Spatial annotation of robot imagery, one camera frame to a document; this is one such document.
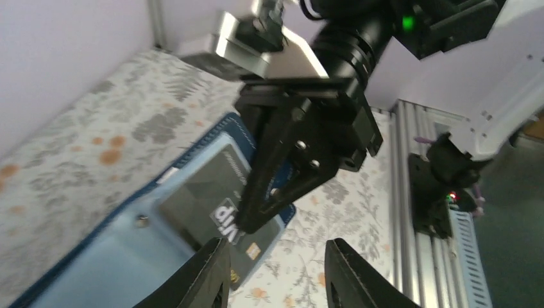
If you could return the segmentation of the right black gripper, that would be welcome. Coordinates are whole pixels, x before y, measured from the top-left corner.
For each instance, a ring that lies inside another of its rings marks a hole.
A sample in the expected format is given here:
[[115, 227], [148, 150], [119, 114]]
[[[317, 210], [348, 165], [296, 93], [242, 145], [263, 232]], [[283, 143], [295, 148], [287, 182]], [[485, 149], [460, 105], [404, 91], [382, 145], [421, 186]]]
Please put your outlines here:
[[[376, 156], [383, 137], [354, 77], [244, 79], [234, 104], [257, 141], [236, 223], [255, 233], [283, 208], [336, 175]], [[285, 163], [293, 174], [269, 191]]]

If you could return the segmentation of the aluminium rail frame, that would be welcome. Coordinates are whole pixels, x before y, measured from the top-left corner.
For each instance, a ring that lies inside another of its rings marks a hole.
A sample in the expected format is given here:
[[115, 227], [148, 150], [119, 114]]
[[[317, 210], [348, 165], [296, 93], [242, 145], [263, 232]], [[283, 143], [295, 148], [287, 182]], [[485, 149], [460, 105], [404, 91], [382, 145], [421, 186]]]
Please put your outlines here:
[[420, 307], [468, 307], [463, 274], [453, 239], [442, 239], [432, 224], [437, 215], [436, 193], [422, 194], [419, 183], [428, 144], [436, 131], [430, 111], [399, 100], [390, 114], [391, 148], [391, 240], [393, 285]]

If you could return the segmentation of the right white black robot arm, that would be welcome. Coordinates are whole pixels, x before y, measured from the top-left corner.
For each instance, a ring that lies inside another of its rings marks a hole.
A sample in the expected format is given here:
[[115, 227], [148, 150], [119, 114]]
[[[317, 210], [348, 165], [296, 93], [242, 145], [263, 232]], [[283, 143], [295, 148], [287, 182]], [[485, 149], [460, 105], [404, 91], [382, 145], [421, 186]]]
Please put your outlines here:
[[244, 74], [235, 102], [257, 141], [235, 216], [252, 234], [336, 176], [356, 172], [383, 142], [369, 101], [438, 99], [466, 119], [408, 157], [413, 225], [450, 233], [446, 195], [476, 183], [500, 147], [543, 108], [542, 1], [310, 1], [311, 42], [281, 26], [278, 1], [236, 36], [269, 59]]

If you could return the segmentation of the blue leather card holder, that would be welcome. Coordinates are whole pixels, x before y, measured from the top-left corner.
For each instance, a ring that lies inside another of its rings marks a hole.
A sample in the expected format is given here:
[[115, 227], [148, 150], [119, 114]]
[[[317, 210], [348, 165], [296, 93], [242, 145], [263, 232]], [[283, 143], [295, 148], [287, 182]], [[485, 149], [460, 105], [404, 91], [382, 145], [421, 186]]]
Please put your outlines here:
[[[153, 181], [122, 202], [13, 306], [134, 307], [158, 289], [205, 245], [194, 250], [158, 214], [157, 204], [170, 194], [161, 186], [223, 135], [234, 140], [249, 165], [255, 141], [241, 118], [230, 112]], [[289, 205], [276, 216], [286, 228], [295, 212]]]

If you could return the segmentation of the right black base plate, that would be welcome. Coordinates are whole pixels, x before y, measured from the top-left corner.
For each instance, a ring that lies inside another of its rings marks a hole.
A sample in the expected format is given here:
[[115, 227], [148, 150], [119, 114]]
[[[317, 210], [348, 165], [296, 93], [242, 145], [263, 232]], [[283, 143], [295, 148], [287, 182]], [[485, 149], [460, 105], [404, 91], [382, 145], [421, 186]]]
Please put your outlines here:
[[446, 202], [450, 189], [435, 179], [430, 163], [420, 155], [411, 153], [407, 163], [415, 231], [441, 239], [452, 237], [450, 208]]

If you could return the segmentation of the floral patterned table mat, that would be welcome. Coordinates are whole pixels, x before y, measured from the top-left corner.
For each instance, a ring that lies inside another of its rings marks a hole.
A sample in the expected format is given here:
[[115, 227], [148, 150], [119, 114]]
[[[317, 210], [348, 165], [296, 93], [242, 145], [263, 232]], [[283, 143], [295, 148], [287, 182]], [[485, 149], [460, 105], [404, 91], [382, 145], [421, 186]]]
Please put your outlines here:
[[[238, 84], [159, 51], [122, 65], [1, 161], [1, 306], [232, 110]], [[297, 213], [231, 307], [326, 307], [325, 242], [352, 245], [387, 279], [390, 151], [296, 202]]]

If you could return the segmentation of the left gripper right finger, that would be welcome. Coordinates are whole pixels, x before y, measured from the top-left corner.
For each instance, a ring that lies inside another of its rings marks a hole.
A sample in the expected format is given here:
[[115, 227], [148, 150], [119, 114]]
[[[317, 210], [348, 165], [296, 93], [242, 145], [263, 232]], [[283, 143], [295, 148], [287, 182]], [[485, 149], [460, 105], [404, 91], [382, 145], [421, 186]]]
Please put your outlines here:
[[325, 280], [329, 308], [417, 307], [344, 239], [326, 242]]

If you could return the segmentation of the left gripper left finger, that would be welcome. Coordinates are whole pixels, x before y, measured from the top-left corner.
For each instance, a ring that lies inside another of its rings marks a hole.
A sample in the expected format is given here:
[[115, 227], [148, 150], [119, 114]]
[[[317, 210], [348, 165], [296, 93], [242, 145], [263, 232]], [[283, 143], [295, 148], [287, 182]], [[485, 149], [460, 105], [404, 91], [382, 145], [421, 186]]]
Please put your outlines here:
[[228, 307], [229, 242], [212, 238], [135, 308]]

